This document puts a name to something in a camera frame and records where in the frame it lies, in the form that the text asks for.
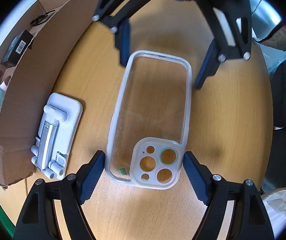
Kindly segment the white folding phone stand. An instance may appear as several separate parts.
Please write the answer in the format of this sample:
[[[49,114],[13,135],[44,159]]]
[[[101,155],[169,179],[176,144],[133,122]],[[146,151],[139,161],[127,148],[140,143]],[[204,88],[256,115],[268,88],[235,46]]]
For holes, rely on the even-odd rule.
[[[49,179],[63,179],[74,136],[83,112],[82,104],[52,93],[43,107],[31,163]]]

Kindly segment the black charger box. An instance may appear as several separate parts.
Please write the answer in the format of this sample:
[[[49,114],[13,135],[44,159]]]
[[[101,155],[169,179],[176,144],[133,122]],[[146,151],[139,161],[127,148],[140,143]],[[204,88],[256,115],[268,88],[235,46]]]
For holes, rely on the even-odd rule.
[[[17,34],[8,46],[1,64],[6,68],[15,67],[22,57],[23,52],[28,48],[32,38],[33,35],[28,30]]]

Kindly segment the clear phone case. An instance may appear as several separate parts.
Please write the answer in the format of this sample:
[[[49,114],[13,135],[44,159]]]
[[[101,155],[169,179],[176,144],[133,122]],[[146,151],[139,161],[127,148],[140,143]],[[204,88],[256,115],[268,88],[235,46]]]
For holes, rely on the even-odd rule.
[[[166,190],[179,180],[188,141],[192,68],[181,57],[132,53],[112,115],[105,171],[120,184]]]

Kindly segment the brown cardboard tray box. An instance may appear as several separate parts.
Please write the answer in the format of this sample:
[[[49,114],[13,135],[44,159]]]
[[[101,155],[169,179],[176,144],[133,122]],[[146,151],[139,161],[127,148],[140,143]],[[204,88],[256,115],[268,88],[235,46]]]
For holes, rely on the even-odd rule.
[[[36,0],[0,46],[1,59],[13,38],[31,30],[31,21],[54,14],[33,32],[33,39],[12,70],[0,110],[0,186],[8,187],[33,174],[30,148],[43,108],[70,52],[91,24],[99,0]]]

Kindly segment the black sunglasses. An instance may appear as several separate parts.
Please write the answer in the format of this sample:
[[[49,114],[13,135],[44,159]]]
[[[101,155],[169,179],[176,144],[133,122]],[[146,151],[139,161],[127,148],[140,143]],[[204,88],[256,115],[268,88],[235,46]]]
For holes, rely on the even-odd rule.
[[[56,11],[55,10],[50,10],[50,11],[47,11],[47,12],[44,12],[40,15],[38,15],[35,19],[33,19],[31,22],[30,22],[30,26],[31,27],[36,27],[38,25],[41,25],[43,23],[45,23],[46,21],[49,20],[49,18],[55,13]]]

